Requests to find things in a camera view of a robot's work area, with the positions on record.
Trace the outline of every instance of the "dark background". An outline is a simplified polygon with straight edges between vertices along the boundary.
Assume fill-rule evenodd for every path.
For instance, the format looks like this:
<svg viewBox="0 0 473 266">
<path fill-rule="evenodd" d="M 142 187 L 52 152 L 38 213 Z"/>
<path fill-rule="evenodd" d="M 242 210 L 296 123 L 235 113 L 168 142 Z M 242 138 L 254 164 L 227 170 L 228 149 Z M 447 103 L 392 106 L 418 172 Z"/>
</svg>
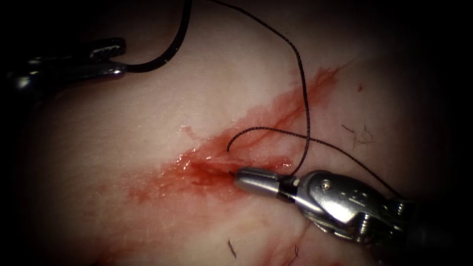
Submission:
<svg viewBox="0 0 473 266">
<path fill-rule="evenodd" d="M 113 1 L 7 1 L 2 7 L 2 71 L 21 61 L 26 55 L 44 49 L 77 42 L 79 32 L 93 31 L 96 18 L 110 8 Z M 471 199 L 467 172 L 470 153 L 469 126 L 471 123 L 470 47 L 471 16 L 466 4 L 456 1 L 328 1 L 324 5 L 342 10 L 359 12 L 373 21 L 383 21 L 407 32 L 420 42 L 415 56 L 420 57 L 438 81 L 433 93 L 440 94 L 447 103 L 449 123 L 439 127 L 450 129 L 452 139 L 451 169 L 447 178 L 458 184 L 451 196 L 445 199 L 451 208 L 440 209 L 438 219 L 446 228 L 466 235 Z M 3 229 L 5 230 L 5 261 L 13 264 L 28 261 L 21 232 L 17 225 L 18 209 L 10 166 L 14 161 L 13 144 L 18 131 L 27 121 L 31 109 L 11 97 L 8 86 L 2 83 L 2 147 L 4 153 Z M 455 253 L 453 261 L 461 259 Z"/>
</svg>

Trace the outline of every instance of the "blood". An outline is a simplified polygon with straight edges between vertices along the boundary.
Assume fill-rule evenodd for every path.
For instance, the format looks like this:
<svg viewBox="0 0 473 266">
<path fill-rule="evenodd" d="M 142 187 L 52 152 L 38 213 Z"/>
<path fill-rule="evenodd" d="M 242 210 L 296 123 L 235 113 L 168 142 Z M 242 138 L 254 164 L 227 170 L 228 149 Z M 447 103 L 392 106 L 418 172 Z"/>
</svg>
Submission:
<svg viewBox="0 0 473 266">
<path fill-rule="evenodd" d="M 316 77 L 307 86 L 309 105 L 324 104 L 335 88 L 335 75 L 340 68 L 319 69 Z M 192 193 L 208 196 L 214 194 L 222 201 L 234 200 L 245 193 L 233 185 L 233 176 L 242 166 L 254 166 L 264 169 L 289 173 L 294 163 L 291 157 L 302 150 L 290 151 L 291 154 L 272 154 L 258 156 L 258 150 L 271 145 L 283 137 L 281 133 L 251 132 L 243 135 L 226 151 L 228 141 L 238 132 L 254 126 L 268 126 L 291 130 L 298 120 L 305 118 L 304 99 L 301 87 L 295 87 L 272 100 L 271 106 L 257 106 L 248 110 L 245 117 L 218 135 L 203 140 L 198 147 L 192 147 L 171 162 L 142 173 L 133 173 L 129 199 L 145 203 L 169 195 Z M 191 138 L 197 138 L 190 127 L 184 132 Z"/>
<path fill-rule="evenodd" d="M 339 70 L 340 67 L 321 68 L 315 78 L 308 82 L 310 106 L 317 106 L 318 110 L 328 107 L 327 102 L 336 88 Z M 304 121 L 302 88 L 295 86 L 273 98 L 270 105 L 249 109 L 233 125 L 207 139 L 199 139 L 190 127 L 183 128 L 182 131 L 190 138 L 199 141 L 198 146 L 189 147 L 177 158 L 160 165 L 125 172 L 114 184 L 98 186 L 98 195 L 110 190 L 125 194 L 122 204 L 107 207 L 108 217 L 134 213 L 133 218 L 126 222 L 112 218 L 107 222 L 108 228 L 114 232 L 112 235 L 117 238 L 96 241 L 95 250 L 101 253 L 100 264 L 113 264 L 147 245 L 147 242 L 130 239 L 123 242 L 120 235 L 147 235 L 154 239 L 153 246 L 172 251 L 182 249 L 190 235 L 211 232 L 222 223 L 222 219 L 230 220 L 236 208 L 241 206 L 238 200 L 249 196 L 234 186 L 230 172 L 242 166 L 255 166 L 290 173 L 293 164 L 298 163 L 292 158 L 300 158 L 304 140 L 297 139 L 301 143 L 300 147 L 288 148 L 284 143 L 292 136 L 255 131 L 242 135 L 227 152 L 228 141 L 249 127 L 267 126 L 297 131 L 297 125 L 305 125 Z M 316 127 L 316 117 L 312 121 L 312 126 Z M 152 234 L 147 228 L 153 228 Z"/>
</svg>

